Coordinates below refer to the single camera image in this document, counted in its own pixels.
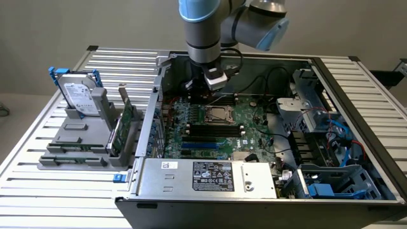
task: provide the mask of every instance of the white wall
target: white wall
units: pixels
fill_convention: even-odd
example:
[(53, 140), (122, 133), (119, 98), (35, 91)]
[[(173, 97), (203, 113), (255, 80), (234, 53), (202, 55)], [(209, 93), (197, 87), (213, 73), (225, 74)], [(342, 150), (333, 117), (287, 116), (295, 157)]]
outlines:
[[(74, 67), (90, 44), (183, 50), (177, 2), (0, 0), (0, 91), (53, 94), (49, 67)], [(391, 69), (407, 57), (406, 0), (287, 0), (286, 6), (291, 25), (273, 52), (357, 55), (371, 69)]]

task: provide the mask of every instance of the motherboard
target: motherboard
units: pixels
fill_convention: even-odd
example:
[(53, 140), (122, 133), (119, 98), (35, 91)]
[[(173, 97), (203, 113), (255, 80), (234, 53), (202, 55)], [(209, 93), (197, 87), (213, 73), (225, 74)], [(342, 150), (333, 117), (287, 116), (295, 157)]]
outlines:
[(274, 162), (274, 138), (265, 109), (250, 96), (226, 96), (206, 104), (186, 97), (170, 104), (166, 158)]

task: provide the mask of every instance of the white sticker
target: white sticker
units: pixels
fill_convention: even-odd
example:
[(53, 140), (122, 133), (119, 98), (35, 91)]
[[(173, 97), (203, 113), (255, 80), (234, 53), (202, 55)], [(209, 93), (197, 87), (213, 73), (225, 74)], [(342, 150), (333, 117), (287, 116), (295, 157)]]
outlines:
[(178, 169), (178, 161), (163, 161), (162, 169)]
[(66, 83), (65, 87), (77, 110), (85, 115), (99, 115), (90, 88), (77, 83)]

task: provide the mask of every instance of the robotic arm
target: robotic arm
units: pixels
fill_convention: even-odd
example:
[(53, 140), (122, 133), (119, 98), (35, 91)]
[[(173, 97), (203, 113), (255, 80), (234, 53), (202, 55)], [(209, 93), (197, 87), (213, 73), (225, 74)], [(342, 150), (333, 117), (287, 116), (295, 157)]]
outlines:
[(253, 0), (247, 7), (246, 0), (179, 0), (190, 59), (211, 91), (233, 76), (221, 67), (221, 47), (242, 43), (269, 51), (279, 42), (289, 26), (285, 1)]

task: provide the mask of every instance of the blue pcie slot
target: blue pcie slot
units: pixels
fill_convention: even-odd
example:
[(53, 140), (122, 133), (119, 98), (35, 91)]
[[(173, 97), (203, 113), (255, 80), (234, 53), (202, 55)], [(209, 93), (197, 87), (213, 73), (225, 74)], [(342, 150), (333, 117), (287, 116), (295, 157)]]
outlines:
[(183, 143), (181, 147), (187, 149), (219, 149), (217, 143)]

